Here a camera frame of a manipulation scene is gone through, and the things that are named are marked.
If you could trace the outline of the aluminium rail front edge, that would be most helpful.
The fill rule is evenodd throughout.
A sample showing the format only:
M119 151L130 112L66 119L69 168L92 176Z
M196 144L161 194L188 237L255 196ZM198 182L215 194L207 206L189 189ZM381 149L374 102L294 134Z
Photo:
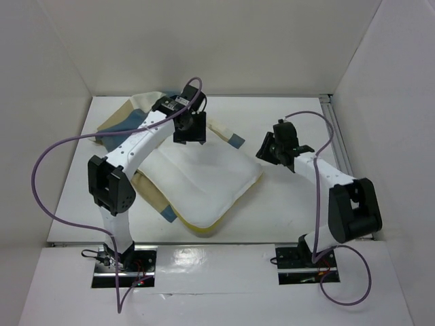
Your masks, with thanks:
M208 245L278 245L279 247L296 247L297 242L139 242L136 246L208 246ZM102 247L101 241L60 242L47 241L49 247Z

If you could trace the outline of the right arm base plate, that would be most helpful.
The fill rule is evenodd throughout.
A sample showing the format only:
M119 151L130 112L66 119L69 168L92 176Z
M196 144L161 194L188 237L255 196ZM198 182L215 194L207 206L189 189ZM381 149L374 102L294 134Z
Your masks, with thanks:
M339 283L336 258L327 254L316 264L304 262L296 247L276 247L275 256L269 259L277 267L280 285L306 285L320 283L325 276L325 283Z

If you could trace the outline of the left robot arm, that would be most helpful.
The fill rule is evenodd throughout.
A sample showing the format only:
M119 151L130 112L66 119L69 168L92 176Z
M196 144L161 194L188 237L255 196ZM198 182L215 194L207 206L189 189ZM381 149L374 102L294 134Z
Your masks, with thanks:
M177 143L205 143L207 97L199 87L185 85L181 94L162 95L137 126L120 130L123 141L104 157L88 161L88 190L109 233L104 251L119 271L134 263L135 242L128 211L136 199L132 179L142 162L168 137Z

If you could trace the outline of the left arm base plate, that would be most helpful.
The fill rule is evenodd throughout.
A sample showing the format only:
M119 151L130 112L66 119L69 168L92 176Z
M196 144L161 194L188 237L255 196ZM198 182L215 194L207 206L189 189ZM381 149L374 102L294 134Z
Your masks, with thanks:
M84 249L81 256L95 262L91 287L93 289L115 288L115 261L102 248L98 250ZM119 267L120 288L154 287L157 248L139 246L126 265Z

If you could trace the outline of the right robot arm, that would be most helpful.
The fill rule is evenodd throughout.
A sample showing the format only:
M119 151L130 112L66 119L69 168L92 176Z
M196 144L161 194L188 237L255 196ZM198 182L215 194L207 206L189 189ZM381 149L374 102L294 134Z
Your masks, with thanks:
M327 249L378 232L383 227L373 182L356 179L300 145L291 122L279 120L268 132L256 157L282 165L316 188L315 230L298 239L296 257L312 266Z

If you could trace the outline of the white pillow yellow edge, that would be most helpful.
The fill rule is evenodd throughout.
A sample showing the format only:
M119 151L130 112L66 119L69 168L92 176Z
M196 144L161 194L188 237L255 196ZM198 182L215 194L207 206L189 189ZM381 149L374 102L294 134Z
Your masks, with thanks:
M194 233L207 234L261 176L262 167L253 158L212 136L203 145L163 141L132 183L166 222L178 219Z

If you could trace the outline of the blue beige checked pillowcase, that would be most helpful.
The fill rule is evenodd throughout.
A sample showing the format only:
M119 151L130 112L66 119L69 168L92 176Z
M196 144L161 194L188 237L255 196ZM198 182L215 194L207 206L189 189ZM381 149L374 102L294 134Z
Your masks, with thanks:
M110 169L99 200L105 225L125 224L137 195L167 220L212 228L258 180L259 166L207 130L207 141L174 143L169 122L127 137L102 163Z

